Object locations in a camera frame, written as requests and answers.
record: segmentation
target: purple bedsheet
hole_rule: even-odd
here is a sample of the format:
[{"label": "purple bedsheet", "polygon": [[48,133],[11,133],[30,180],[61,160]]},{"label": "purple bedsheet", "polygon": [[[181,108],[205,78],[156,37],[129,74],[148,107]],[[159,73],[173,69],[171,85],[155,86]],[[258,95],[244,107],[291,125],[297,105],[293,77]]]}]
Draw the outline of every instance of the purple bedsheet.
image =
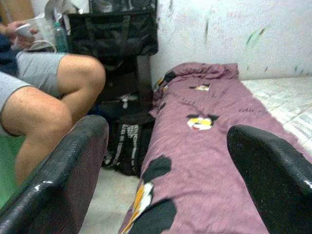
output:
[{"label": "purple bedsheet", "polygon": [[[154,95],[136,202],[119,233],[267,234],[229,155],[229,128],[267,130],[310,157],[240,82],[237,64],[185,63],[166,77]],[[199,122],[209,126],[200,130]]]}]

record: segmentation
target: plastic bottle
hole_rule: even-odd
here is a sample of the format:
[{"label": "plastic bottle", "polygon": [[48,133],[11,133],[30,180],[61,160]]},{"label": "plastic bottle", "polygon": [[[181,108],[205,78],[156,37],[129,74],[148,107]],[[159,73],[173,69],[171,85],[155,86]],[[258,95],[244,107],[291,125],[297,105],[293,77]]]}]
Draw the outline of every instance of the plastic bottle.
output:
[{"label": "plastic bottle", "polygon": [[55,31],[55,43],[58,52],[69,52],[66,32],[64,28],[61,27],[59,22],[55,22],[54,24],[54,31]]}]

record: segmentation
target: cartoon character print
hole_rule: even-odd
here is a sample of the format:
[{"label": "cartoon character print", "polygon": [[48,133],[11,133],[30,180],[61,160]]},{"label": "cartoon character print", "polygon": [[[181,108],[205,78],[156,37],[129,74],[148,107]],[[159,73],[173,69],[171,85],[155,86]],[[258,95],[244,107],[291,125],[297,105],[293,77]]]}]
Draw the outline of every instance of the cartoon character print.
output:
[{"label": "cartoon character print", "polygon": [[152,204],[154,184],[152,179],[171,171],[171,160],[164,155],[150,162],[142,176],[141,185],[133,203],[132,216],[121,234],[161,234],[170,229],[176,215],[176,206],[171,199]]},{"label": "cartoon character print", "polygon": [[199,117],[198,115],[187,116],[189,121],[187,122],[188,126],[196,131],[209,130],[212,128],[214,121],[216,121],[219,116],[208,115],[206,118]]},{"label": "cartoon character print", "polygon": [[202,85],[197,86],[197,87],[196,86],[190,86],[190,89],[208,92],[210,89],[210,84],[202,84]]}]

